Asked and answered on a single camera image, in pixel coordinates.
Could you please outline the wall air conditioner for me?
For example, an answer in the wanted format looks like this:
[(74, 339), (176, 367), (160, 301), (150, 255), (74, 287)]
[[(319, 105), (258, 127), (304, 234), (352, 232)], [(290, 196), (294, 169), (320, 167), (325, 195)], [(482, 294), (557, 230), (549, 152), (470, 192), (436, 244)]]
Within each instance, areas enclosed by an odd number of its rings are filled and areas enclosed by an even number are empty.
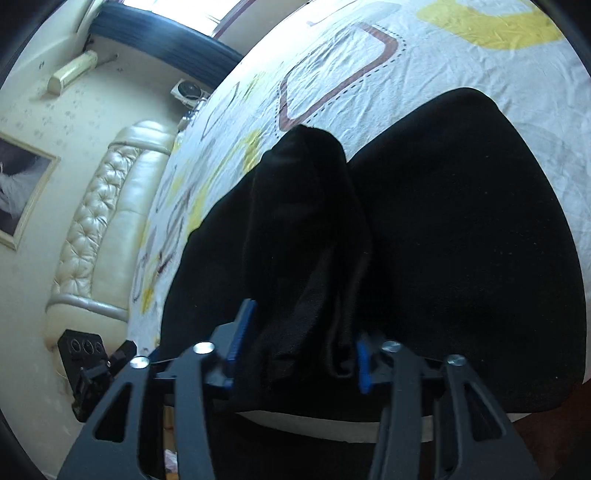
[(98, 63), (98, 55), (93, 50), (88, 50), (71, 60), (65, 66), (57, 70), (47, 82), (47, 92), (59, 96), (63, 90), (73, 81), (94, 69)]

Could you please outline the cream tufted leather headboard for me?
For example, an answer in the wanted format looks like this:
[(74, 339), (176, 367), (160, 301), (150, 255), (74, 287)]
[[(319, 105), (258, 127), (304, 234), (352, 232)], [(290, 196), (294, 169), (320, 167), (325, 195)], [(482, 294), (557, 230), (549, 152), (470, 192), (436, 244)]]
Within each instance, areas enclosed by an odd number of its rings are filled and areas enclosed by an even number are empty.
[(66, 330), (97, 334), (108, 350), (125, 339), (140, 242), (175, 137), (144, 120), (109, 143), (59, 254), (45, 307), (48, 350)]

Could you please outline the patterned white bed sheet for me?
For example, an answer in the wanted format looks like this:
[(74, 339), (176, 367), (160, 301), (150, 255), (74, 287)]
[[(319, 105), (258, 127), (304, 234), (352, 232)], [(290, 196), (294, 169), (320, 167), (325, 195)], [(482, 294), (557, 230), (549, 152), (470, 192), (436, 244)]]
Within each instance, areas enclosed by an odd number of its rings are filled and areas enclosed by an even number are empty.
[(317, 1), (273, 29), (175, 141), (133, 277), (128, 334), (139, 352), (160, 354), (165, 300), (191, 232), (291, 129), (328, 132), (352, 158), (462, 88), (496, 104), (560, 203), (583, 280), (588, 378), (590, 77), (526, 1)]

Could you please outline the black pants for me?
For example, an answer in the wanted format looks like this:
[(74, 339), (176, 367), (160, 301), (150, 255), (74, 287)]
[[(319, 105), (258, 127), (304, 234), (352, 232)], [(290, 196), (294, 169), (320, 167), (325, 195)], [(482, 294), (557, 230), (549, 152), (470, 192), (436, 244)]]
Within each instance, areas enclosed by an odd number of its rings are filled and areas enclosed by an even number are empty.
[(236, 399), (347, 421), (363, 335), (469, 364), (507, 412), (582, 382), (586, 306), (575, 243), (536, 158), (496, 104), (447, 92), (352, 158), (297, 126), (188, 237), (159, 351), (174, 358), (256, 302)]

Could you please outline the white desk fan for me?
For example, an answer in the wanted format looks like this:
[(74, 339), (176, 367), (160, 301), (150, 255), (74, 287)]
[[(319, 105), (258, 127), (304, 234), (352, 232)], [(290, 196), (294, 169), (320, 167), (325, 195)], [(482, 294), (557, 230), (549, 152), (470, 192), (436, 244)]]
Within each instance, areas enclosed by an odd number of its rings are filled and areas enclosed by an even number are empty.
[(180, 79), (170, 90), (170, 94), (187, 108), (194, 109), (202, 101), (207, 101), (209, 93), (197, 83)]

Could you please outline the framed wedding photo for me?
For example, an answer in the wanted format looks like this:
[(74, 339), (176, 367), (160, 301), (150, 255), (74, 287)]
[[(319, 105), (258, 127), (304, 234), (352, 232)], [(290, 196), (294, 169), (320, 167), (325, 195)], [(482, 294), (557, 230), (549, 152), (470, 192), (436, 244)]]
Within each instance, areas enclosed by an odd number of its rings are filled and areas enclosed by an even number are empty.
[(1, 244), (18, 249), (31, 212), (60, 158), (1, 134)]

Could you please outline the dark blue curtain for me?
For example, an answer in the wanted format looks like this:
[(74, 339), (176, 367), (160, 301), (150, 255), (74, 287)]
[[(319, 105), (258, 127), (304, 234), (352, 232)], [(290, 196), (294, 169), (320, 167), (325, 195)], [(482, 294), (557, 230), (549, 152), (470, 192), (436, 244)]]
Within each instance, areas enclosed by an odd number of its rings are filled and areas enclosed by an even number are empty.
[(243, 58), (197, 30), (111, 1), (102, 4), (89, 33), (139, 50), (211, 88), (219, 86)]

